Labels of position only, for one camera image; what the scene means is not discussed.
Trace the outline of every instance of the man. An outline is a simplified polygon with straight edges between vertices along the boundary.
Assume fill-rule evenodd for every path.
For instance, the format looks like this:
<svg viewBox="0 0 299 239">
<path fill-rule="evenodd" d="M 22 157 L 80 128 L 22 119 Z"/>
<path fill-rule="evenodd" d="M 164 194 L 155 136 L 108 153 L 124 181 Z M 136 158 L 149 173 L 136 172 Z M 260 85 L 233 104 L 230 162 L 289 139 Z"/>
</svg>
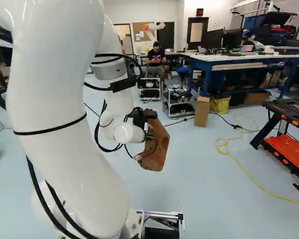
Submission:
<svg viewBox="0 0 299 239">
<path fill-rule="evenodd" d="M 149 66 L 159 66 L 166 62 L 167 59 L 164 50 L 161 49 L 158 41 L 154 42 L 153 49 L 149 51 L 145 64 Z"/>
</svg>

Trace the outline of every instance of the blue stool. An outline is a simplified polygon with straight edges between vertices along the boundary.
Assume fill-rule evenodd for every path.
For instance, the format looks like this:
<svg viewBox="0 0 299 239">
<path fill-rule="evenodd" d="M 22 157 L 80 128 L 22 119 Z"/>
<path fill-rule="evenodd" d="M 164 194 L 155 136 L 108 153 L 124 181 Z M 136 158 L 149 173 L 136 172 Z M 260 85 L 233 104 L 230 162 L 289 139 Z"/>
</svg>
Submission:
<svg viewBox="0 0 299 239">
<path fill-rule="evenodd" d="M 183 82 L 184 82 L 184 79 L 185 79 L 186 75 L 188 74 L 189 70 L 188 70 L 187 67 L 179 67 L 179 68 L 176 69 L 176 72 L 180 76 L 181 88 L 183 89 Z"/>
</svg>

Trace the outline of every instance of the bulletin board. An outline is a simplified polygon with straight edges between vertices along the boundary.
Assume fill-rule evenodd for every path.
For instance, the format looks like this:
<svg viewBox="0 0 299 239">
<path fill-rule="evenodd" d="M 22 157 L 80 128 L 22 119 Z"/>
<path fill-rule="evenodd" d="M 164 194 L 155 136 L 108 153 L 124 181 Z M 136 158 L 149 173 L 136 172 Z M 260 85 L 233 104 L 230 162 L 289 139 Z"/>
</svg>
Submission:
<svg viewBox="0 0 299 239">
<path fill-rule="evenodd" d="M 134 41 L 136 41 L 136 32 L 137 31 L 143 31 L 144 37 L 141 37 L 140 41 L 150 41 L 149 36 L 144 31 L 144 25 L 154 23 L 153 21 L 147 21 L 147 22 L 133 22 L 133 34 L 134 34 Z"/>
</svg>

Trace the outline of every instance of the doorway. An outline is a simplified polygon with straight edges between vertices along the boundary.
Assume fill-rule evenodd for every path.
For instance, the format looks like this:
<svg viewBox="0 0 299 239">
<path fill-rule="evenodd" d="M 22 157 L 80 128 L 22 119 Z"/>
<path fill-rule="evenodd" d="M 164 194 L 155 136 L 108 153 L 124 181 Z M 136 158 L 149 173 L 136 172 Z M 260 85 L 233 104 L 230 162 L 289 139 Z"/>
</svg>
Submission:
<svg viewBox="0 0 299 239">
<path fill-rule="evenodd" d="M 204 33 L 207 32 L 208 17 L 189 17 L 187 28 L 187 43 L 189 50 L 197 50 L 201 45 Z"/>
<path fill-rule="evenodd" d="M 122 52 L 125 55 L 133 55 L 134 57 L 134 49 L 133 49 L 130 24 L 129 23 L 114 24 L 114 29 L 119 35 Z"/>
<path fill-rule="evenodd" d="M 174 22 L 164 22 L 165 28 L 161 30 L 157 30 L 157 40 L 160 46 L 163 49 L 174 49 L 174 30 L 175 30 L 175 23 Z"/>
</svg>

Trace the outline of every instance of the black t-shirt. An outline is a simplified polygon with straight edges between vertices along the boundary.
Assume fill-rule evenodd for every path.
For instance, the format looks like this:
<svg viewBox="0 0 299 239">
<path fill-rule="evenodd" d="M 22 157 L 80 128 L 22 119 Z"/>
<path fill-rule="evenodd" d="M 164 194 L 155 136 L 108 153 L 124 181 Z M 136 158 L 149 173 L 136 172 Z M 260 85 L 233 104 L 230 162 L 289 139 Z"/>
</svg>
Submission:
<svg viewBox="0 0 299 239">
<path fill-rule="evenodd" d="M 165 52 L 164 52 L 163 49 L 160 49 L 158 51 L 158 53 L 154 52 L 154 49 L 152 49 L 148 52 L 148 59 L 149 60 L 155 59 L 155 58 L 159 58 L 159 59 L 162 60 L 164 57 L 166 57 L 166 55 L 165 55 Z M 161 62 L 160 63 L 151 63 L 149 66 L 159 66 L 161 64 L 162 64 Z"/>
</svg>

